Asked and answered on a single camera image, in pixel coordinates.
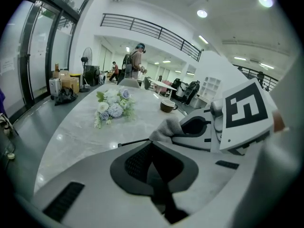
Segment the suitcase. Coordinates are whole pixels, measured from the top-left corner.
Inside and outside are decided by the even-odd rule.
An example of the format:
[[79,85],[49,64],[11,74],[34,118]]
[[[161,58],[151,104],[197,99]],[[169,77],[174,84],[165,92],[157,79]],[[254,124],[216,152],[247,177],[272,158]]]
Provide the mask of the suitcase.
[[48,81],[49,89],[52,96],[59,96],[61,90],[61,81],[59,78],[50,78]]

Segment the ceiling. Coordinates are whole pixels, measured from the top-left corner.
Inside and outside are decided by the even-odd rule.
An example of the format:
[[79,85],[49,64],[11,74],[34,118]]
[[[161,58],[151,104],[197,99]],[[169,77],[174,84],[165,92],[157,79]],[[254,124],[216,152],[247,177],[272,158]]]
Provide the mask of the ceiling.
[[[244,67],[263,71],[255,59],[274,67],[264,72],[281,77],[291,65],[291,58],[302,48],[292,26],[277,3],[265,8],[258,0],[141,0],[174,13],[195,29],[194,39],[202,35],[217,51],[233,63],[234,57],[247,59]],[[197,10],[205,10],[206,18],[199,18]]]
[[[130,48],[132,51],[138,44],[137,41],[127,40],[123,38],[116,37],[104,37],[107,42],[115,49],[116,53],[125,55],[127,53],[126,47]],[[148,63],[154,64],[159,62],[160,66],[169,70],[182,70],[185,65],[185,62],[180,60],[178,57],[175,57],[171,54],[168,54],[164,51],[161,51],[155,47],[146,45],[146,53],[142,55],[142,60],[147,61]],[[170,63],[163,63],[163,61],[169,60]],[[195,67],[189,66],[189,72],[195,73]]]

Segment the white shelf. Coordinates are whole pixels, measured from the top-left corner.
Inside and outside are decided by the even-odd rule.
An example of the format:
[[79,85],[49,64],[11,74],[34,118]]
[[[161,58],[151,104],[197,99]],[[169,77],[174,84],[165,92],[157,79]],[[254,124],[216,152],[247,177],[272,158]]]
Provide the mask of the white shelf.
[[206,77],[199,91],[201,100],[209,103],[217,94],[221,81],[214,77]]

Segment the gray floor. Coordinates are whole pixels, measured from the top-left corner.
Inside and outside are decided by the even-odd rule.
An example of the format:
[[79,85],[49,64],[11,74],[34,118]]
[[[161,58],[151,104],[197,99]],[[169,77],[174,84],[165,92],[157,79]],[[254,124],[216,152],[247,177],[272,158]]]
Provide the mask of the gray floor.
[[175,102],[175,104],[178,106],[178,109],[182,112],[186,112],[187,114],[190,114],[191,112],[193,112],[194,110],[196,110],[195,108],[193,108],[190,105],[185,105],[185,104],[181,104],[178,100],[171,98],[172,101]]
[[30,200],[34,193],[36,174],[43,153],[65,116],[90,92],[79,93],[78,98],[69,104],[55,106],[47,97],[32,107],[14,123],[19,136],[12,142],[15,146],[15,159],[7,166],[7,174],[15,191]]

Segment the artificial flower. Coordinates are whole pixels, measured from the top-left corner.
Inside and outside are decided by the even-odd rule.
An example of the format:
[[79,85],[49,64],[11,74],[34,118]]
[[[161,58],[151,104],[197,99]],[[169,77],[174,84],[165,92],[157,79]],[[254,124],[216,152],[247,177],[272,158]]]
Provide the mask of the artificial flower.
[[128,101],[127,100],[121,100],[120,106],[125,110],[128,107]]
[[109,116],[108,111],[105,111],[103,113],[100,113],[99,117],[100,117],[101,120],[106,121],[106,120],[109,119],[110,116]]
[[120,90],[120,94],[121,94],[122,97],[125,98],[125,99],[129,99],[129,98],[130,98],[130,93],[129,93],[128,89],[122,88],[122,89]]
[[104,98],[107,99],[109,97],[116,96],[118,94],[117,90],[109,89],[107,92],[104,93]]
[[119,117],[123,114],[124,110],[118,103],[114,103],[110,106],[108,112],[112,117]]
[[109,96],[106,99],[106,102],[109,105],[113,105],[114,103],[119,102],[119,101],[120,101],[120,97],[118,95]]
[[103,112],[105,112],[108,108],[109,108],[109,104],[108,104],[108,103],[106,103],[106,102],[101,102],[101,103],[99,103],[99,105],[98,105],[97,111],[98,111],[99,113],[103,113]]

